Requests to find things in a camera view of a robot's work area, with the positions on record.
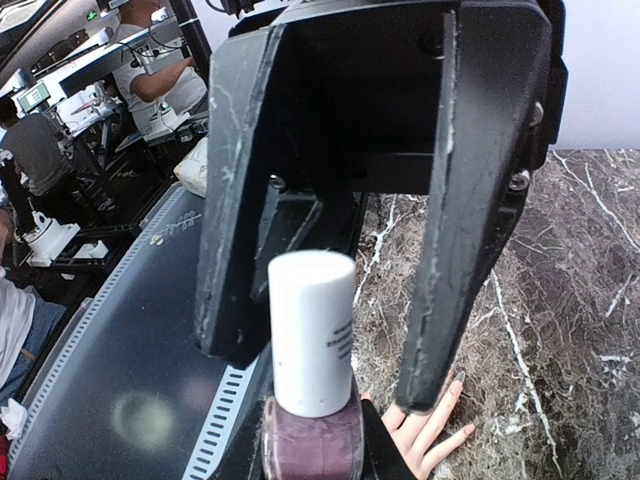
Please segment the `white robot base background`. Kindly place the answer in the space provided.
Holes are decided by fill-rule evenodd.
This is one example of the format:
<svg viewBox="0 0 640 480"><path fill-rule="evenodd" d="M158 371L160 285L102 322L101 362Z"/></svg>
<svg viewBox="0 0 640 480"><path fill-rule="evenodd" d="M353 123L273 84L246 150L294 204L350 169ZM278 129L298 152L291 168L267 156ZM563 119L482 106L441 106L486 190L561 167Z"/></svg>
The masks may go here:
<svg viewBox="0 0 640 480"><path fill-rule="evenodd" d="M33 226L28 225L21 235L31 251L26 262L31 267L50 267L81 231L81 226L77 223L60 224L35 208L32 208L31 215Z"/></svg>

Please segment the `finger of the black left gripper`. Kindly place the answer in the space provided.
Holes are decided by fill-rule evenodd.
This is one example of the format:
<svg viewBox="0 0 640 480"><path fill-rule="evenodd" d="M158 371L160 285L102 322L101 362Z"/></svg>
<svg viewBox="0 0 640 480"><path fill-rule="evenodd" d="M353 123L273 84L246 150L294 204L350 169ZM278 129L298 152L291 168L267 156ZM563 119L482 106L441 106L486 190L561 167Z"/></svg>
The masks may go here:
<svg viewBox="0 0 640 480"><path fill-rule="evenodd" d="M544 145L552 27L535 2L463 2L444 17L429 191L397 402L432 410L481 284L523 211Z"/></svg>

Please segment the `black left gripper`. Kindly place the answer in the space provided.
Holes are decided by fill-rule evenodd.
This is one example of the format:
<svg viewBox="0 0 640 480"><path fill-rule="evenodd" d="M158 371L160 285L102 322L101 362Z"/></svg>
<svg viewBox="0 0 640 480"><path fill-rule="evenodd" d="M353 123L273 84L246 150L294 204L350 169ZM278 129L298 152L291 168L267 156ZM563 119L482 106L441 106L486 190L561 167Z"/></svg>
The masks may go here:
<svg viewBox="0 0 640 480"><path fill-rule="evenodd" d="M436 157L461 194L527 191L558 136L561 1L297 1L242 19L209 68L194 341L244 369L267 185L425 194Z"/></svg>

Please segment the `mannequin hand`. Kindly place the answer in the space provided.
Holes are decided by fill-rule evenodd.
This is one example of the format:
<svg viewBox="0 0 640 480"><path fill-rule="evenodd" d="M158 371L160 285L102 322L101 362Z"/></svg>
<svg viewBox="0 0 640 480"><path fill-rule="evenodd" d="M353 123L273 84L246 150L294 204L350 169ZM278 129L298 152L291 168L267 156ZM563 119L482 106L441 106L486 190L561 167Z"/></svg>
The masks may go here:
<svg viewBox="0 0 640 480"><path fill-rule="evenodd" d="M428 479L435 468L476 430L476 426L469 423L447 439L438 440L459 403L465 379L464 371L451 372L448 384L431 413L404 413L396 402L392 402L381 416L382 423L416 479Z"/></svg>

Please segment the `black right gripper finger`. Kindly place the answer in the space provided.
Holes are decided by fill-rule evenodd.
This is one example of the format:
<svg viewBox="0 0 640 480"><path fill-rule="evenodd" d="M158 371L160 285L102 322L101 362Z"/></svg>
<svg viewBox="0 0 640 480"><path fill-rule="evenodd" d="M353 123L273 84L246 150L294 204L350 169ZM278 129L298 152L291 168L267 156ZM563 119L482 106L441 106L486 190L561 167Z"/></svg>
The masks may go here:
<svg viewBox="0 0 640 480"><path fill-rule="evenodd" d="M415 480L373 403L361 400L364 427L362 480Z"/></svg>

